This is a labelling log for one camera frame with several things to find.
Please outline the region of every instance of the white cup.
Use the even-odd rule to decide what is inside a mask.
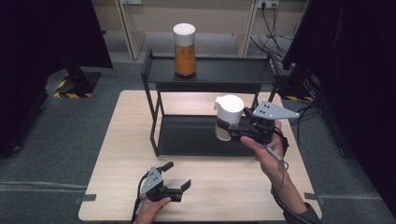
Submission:
[[[241,98],[235,95],[225,95],[216,98],[215,108],[218,110],[218,119],[224,120],[232,127],[239,125],[245,104]],[[216,137],[222,141],[230,141],[228,132],[216,124]]]

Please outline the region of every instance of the white lid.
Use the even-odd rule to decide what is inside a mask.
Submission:
[[[194,44],[195,27],[188,23],[179,23],[174,26],[175,43],[181,47],[188,47]]]

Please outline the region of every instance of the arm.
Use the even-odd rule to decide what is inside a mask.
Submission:
[[[279,130],[281,129],[279,120],[276,120],[276,127]],[[245,146],[253,149],[256,161],[260,162],[262,171],[270,179],[279,200],[295,214],[311,214],[313,211],[312,208],[310,206],[307,207],[304,203],[300,193],[291,181],[289,173],[284,170],[284,163],[275,159],[267,150],[267,147],[270,147],[277,155],[283,158],[283,147],[280,136],[274,134],[272,142],[267,146],[263,146],[246,136],[242,136],[240,140]],[[317,216],[315,219],[310,220],[320,221]]]

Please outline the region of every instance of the orange jar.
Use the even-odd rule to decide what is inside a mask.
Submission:
[[[180,23],[174,27],[175,38],[175,71],[181,76],[195,73],[195,27]]]

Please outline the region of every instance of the black stand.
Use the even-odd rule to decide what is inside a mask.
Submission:
[[[101,73],[84,73],[77,66],[68,67],[66,70],[69,74],[64,77],[54,96],[67,98],[91,97]]]
[[[197,58],[195,74],[181,77],[175,73],[173,57],[153,56],[151,49],[148,49],[141,75],[153,119],[149,139],[155,155],[251,157],[252,151],[243,144],[223,142],[216,137],[216,116],[166,114],[161,93],[247,93],[254,95],[253,107],[259,103],[262,85],[276,83],[270,61],[276,62],[271,53],[267,59]],[[152,102],[149,83],[155,85],[156,104]],[[276,88],[270,95],[271,101],[275,92]],[[162,123],[157,145],[154,134],[160,111]],[[240,123],[247,126],[248,119],[241,118]]]

